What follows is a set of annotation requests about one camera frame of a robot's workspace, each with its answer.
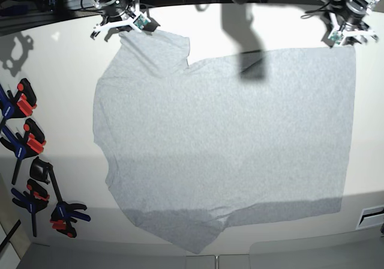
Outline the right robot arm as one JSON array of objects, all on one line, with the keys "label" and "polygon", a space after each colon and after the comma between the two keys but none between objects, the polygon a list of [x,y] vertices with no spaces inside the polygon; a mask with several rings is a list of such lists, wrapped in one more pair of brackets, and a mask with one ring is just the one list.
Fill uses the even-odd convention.
[{"label": "right robot arm", "polygon": [[114,28],[131,29],[142,32],[150,24],[150,19],[141,11],[140,0],[89,0],[102,16],[102,21],[95,25],[91,38],[95,39],[101,31]]}]

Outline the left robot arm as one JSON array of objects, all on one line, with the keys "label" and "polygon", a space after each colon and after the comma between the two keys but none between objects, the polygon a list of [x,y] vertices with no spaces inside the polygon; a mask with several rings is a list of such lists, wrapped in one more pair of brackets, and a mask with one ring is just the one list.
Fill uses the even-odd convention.
[{"label": "left robot arm", "polygon": [[365,44],[369,38],[378,41],[376,32],[364,22],[380,0],[318,0],[327,25],[325,43],[329,47]]}]

